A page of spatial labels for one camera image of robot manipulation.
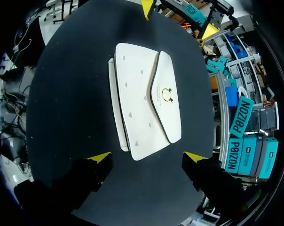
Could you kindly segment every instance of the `white leather purse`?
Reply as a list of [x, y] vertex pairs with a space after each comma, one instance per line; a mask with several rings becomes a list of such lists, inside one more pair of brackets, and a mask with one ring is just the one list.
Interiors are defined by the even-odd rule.
[[120, 147], [141, 160], [181, 138], [171, 57], [126, 43], [109, 60], [110, 90]]

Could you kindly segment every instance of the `yellow triangle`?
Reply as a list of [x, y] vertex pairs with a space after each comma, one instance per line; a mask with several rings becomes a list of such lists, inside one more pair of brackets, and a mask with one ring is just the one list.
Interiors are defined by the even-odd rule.
[[146, 20], [149, 20], [148, 14], [150, 12], [153, 1], [154, 0], [141, 0], [144, 16], [145, 16]]
[[202, 160], [202, 159], [207, 159], [206, 157], [203, 157], [197, 154], [192, 154], [190, 152], [184, 152], [184, 153], [187, 154], [195, 162]]
[[108, 154], [112, 154], [111, 152], [107, 152], [107, 153], [103, 153], [103, 154], [100, 154], [100, 155], [96, 155], [96, 156], [93, 156], [91, 158], [87, 158], [87, 159], [92, 159], [94, 161], [97, 161], [97, 164], [100, 163], [102, 161], [102, 159], [104, 159]]
[[212, 24], [208, 24], [208, 26], [206, 27], [205, 33], [202, 36], [202, 39], [206, 39], [217, 32], [219, 32], [219, 30], [216, 27], [214, 27]]

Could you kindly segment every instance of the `gold logo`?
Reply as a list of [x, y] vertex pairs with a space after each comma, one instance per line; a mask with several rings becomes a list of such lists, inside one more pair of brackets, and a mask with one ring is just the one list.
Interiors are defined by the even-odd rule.
[[172, 91], [171, 88], [169, 88], [169, 89], [164, 88], [162, 90], [162, 97], [166, 102], [171, 102], [171, 103], [173, 102], [173, 99], [171, 97], [171, 91]]

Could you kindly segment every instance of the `label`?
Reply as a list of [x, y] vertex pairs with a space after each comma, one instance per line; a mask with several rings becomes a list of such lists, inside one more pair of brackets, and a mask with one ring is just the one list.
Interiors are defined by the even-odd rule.
[[241, 158], [243, 139], [230, 138], [225, 171], [237, 173]]
[[251, 117], [253, 106], [254, 101], [244, 96], [240, 97], [235, 118], [230, 128], [231, 134], [238, 138], [242, 138]]

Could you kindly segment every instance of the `black tabletop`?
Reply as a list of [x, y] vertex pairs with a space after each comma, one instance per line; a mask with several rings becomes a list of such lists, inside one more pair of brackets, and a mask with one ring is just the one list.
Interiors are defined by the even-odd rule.
[[[165, 51], [176, 76], [182, 138], [140, 161], [120, 149], [112, 110], [108, 61], [121, 42]], [[112, 152], [112, 172], [74, 215], [101, 226], [181, 223], [201, 201], [181, 168], [182, 153], [210, 157], [213, 146], [211, 88], [196, 40], [158, 13], [146, 21], [140, 5], [87, 2], [59, 27], [39, 59], [27, 144], [33, 177], [47, 185], [73, 160]]]

